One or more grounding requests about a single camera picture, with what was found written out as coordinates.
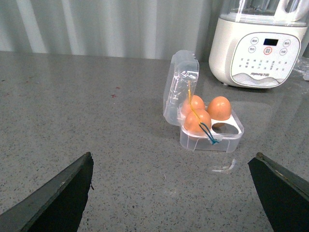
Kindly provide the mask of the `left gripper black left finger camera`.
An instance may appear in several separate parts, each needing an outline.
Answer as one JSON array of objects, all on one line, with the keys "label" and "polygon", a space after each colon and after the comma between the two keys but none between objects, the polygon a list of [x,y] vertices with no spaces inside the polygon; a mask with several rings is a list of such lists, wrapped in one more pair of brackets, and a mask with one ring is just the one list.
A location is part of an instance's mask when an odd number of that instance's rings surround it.
[{"label": "left gripper black left finger camera", "polygon": [[0,216],[2,232],[76,232],[92,188],[90,152]]}]

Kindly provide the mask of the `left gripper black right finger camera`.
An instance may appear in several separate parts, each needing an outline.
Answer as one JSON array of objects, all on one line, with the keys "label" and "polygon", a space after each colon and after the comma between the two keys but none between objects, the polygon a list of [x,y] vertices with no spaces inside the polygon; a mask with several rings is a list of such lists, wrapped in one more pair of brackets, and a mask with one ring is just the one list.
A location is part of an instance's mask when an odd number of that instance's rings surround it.
[{"label": "left gripper black right finger camera", "polygon": [[261,152],[258,152],[248,165],[273,231],[307,232],[309,182]]}]

